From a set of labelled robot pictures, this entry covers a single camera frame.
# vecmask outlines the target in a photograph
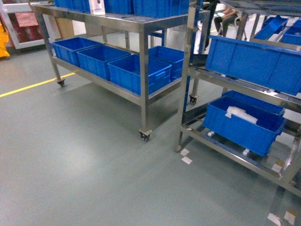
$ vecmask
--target gray epoxy floor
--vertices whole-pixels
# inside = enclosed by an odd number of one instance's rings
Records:
[[[54,77],[45,50],[0,71],[0,94]],[[198,104],[221,91],[203,82]],[[276,185],[196,141],[190,165],[174,152],[178,95],[151,106],[148,143],[139,107],[77,75],[63,89],[50,82],[0,98],[0,225],[275,225]],[[288,208],[300,213],[300,198],[286,192],[279,216]]]

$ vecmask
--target yellow floor line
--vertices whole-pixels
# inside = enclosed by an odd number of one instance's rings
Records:
[[[66,74],[66,75],[63,75],[61,76],[61,78],[66,78],[68,76],[71,76],[71,75],[74,75],[75,73],[70,73],[70,74]],[[8,96],[8,95],[11,95],[11,94],[14,94],[14,93],[18,93],[18,92],[21,92],[21,91],[24,91],[24,90],[27,90],[27,89],[31,89],[31,88],[34,88],[36,86],[40,86],[40,85],[43,85],[43,84],[46,84],[46,83],[49,83],[49,82],[52,82],[52,81],[55,81],[56,79],[49,79],[47,81],[43,81],[43,82],[40,82],[40,83],[36,83],[36,84],[33,84],[31,86],[26,86],[24,88],[21,88],[21,89],[16,89],[14,91],[11,91],[11,92],[8,92],[8,93],[4,93],[4,94],[1,94],[0,97],[5,97],[5,96]]]

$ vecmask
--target white paper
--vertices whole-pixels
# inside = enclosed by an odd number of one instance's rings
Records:
[[[188,165],[190,165],[190,163],[192,163],[192,160],[190,158],[186,157],[186,156],[184,158],[182,158],[182,161],[184,161]]]
[[[275,214],[269,213],[268,219],[276,225],[281,226],[281,221]]]
[[[181,155],[186,156],[189,153],[189,151],[187,149],[183,149],[181,151]]]
[[[272,167],[272,170],[277,172],[277,173],[280,173],[281,169],[282,169],[282,167],[277,165],[276,163]]]
[[[291,225],[295,224],[295,219],[296,216],[294,214],[291,214],[290,212],[286,212],[284,215],[284,220],[286,220],[288,223],[290,223]]]

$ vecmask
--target yellow wet floor sign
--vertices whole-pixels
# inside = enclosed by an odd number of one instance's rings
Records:
[[[5,46],[5,43],[7,43],[8,40],[8,30],[4,27],[3,23],[0,23],[0,58],[10,56]]]

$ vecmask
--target stainless steel cart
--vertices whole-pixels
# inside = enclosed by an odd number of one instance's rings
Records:
[[[146,76],[148,74],[148,35],[154,35],[154,32],[165,30],[167,28],[179,26],[186,24],[188,20],[188,15],[173,16],[162,19],[155,19],[142,16],[134,15],[118,15],[118,14],[106,14],[104,16],[96,16],[87,13],[80,13],[76,11],[69,11],[65,8],[58,8],[53,5],[42,5],[32,6],[33,11],[36,13],[38,22],[41,26],[45,44],[50,56],[50,60],[55,71],[57,82],[64,86],[64,80],[61,78],[57,65],[60,65],[70,71],[75,72],[76,74],[104,87],[105,89],[110,90],[111,92],[139,105],[141,107],[141,117],[142,117],[142,128],[139,130],[142,139],[148,141],[150,134],[152,132],[150,126],[150,113],[149,106],[166,96],[181,84],[181,78],[176,81],[171,82],[169,85],[161,88],[160,90],[149,95],[149,78]],[[139,46],[140,46],[140,75],[141,75],[141,95],[137,95],[127,89],[117,86],[116,84],[111,83],[110,81],[104,80],[94,74],[88,73],[76,67],[70,63],[67,63],[53,55],[52,44],[49,42],[48,31],[45,26],[45,21],[43,15],[50,15],[59,18],[67,18],[71,20],[81,21],[85,23],[90,23],[99,26],[100,29],[104,31],[104,27],[114,28],[118,30],[123,30],[125,32],[126,38],[126,48],[130,50],[130,40],[129,32],[135,32],[139,34]],[[208,27],[208,11],[202,11],[199,13],[200,18],[203,21],[203,31],[201,37],[201,45],[204,46],[207,27]],[[104,42],[107,42],[106,36],[103,37]]]

